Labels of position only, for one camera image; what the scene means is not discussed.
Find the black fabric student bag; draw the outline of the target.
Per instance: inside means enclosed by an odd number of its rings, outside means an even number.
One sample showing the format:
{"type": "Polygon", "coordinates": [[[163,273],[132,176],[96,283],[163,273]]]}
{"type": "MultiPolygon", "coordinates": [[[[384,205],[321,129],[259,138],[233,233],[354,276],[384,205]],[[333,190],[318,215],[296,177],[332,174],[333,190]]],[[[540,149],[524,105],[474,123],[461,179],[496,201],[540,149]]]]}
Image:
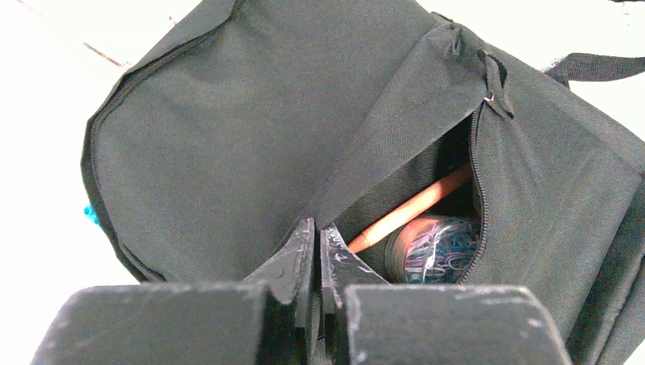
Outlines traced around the black fabric student bag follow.
{"type": "Polygon", "coordinates": [[[355,253],[388,283],[345,289],[348,364],[623,364],[644,340],[644,143],[569,84],[643,70],[572,53],[539,71],[415,1],[203,1],[88,120],[81,170],[153,303],[145,332],[184,363],[257,360],[267,288],[244,279],[307,218],[308,362],[331,363],[320,231],[348,246],[469,165],[421,215],[480,220],[473,261],[400,284],[398,228],[355,253]]]}

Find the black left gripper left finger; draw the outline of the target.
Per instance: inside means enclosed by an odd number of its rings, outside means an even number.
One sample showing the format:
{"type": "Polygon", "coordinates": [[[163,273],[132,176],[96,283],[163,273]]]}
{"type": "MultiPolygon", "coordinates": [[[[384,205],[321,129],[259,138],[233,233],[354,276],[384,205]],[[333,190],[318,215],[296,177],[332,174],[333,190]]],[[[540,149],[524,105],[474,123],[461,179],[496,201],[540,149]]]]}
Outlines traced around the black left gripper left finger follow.
{"type": "Polygon", "coordinates": [[[257,364],[306,364],[316,341],[312,315],[314,219],[300,221],[288,241],[244,281],[267,288],[257,364]]]}

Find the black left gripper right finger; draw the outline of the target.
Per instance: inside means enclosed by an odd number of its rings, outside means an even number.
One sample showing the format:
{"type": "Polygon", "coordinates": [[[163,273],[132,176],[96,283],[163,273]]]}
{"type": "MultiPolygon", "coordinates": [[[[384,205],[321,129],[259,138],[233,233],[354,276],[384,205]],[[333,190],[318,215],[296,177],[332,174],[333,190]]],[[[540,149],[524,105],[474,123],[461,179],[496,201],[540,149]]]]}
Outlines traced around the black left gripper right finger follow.
{"type": "Polygon", "coordinates": [[[320,231],[320,268],[326,355],[332,364],[348,364],[345,289],[388,281],[350,251],[334,223],[320,231]]]}

